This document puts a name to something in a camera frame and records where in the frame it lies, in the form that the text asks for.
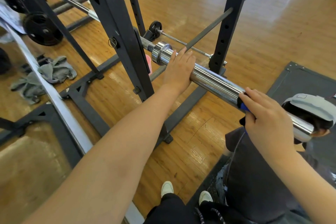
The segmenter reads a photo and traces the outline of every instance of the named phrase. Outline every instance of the white shoe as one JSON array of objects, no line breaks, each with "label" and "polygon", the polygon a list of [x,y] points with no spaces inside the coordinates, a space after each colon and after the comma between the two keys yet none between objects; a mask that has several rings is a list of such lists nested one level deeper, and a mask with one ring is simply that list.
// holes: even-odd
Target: white shoe
[{"label": "white shoe", "polygon": [[173,184],[170,181],[166,181],[163,183],[161,188],[161,197],[163,197],[167,193],[174,193]]},{"label": "white shoe", "polygon": [[198,204],[201,205],[201,203],[202,203],[203,201],[210,201],[210,202],[213,202],[210,193],[207,192],[206,190],[204,190],[204,191],[201,192],[201,194],[200,194],[200,196],[199,196]]}]

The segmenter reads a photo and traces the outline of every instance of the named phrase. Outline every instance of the black shirt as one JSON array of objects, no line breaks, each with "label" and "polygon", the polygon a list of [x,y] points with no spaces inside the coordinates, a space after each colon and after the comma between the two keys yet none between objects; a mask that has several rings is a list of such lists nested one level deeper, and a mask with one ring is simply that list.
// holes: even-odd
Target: black shirt
[{"label": "black shirt", "polygon": [[[229,206],[259,224],[298,207],[294,196],[255,148],[244,127],[226,134],[225,143],[227,149],[234,152],[224,181]],[[305,152],[300,154],[325,180],[332,182],[327,167]]]}]

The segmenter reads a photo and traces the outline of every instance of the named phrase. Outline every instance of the right hand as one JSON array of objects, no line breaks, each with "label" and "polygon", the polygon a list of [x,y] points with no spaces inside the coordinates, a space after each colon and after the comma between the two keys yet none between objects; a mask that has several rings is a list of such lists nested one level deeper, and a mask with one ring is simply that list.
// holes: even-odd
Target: right hand
[{"label": "right hand", "polygon": [[176,51],[173,52],[162,85],[170,87],[170,90],[176,91],[178,95],[182,94],[190,85],[190,74],[196,62],[193,52],[185,52],[186,48],[183,48],[178,55]]},{"label": "right hand", "polygon": [[267,95],[246,88],[239,94],[246,107],[246,131],[266,161],[281,160],[295,152],[293,123],[286,111]]}]

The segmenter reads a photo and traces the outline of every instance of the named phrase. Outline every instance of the hair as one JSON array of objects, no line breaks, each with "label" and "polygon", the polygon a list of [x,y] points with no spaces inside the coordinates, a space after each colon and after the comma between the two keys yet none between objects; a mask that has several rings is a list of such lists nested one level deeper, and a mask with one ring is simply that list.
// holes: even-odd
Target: hair
[{"label": "hair", "polygon": [[302,110],[301,108],[292,105],[290,102],[284,103],[282,107],[292,115],[312,124],[314,126],[314,132],[321,129],[327,130],[333,127],[333,121],[324,120],[308,111]]}]

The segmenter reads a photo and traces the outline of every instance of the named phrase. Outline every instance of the forearm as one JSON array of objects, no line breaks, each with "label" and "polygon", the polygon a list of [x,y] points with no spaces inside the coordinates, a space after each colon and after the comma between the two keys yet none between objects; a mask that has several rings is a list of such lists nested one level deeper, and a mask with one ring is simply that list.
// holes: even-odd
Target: forearm
[{"label": "forearm", "polygon": [[178,94],[163,86],[120,120],[27,223],[120,223]]},{"label": "forearm", "polygon": [[268,161],[271,168],[292,192],[315,224],[336,220],[336,190],[297,152],[283,161]]}]

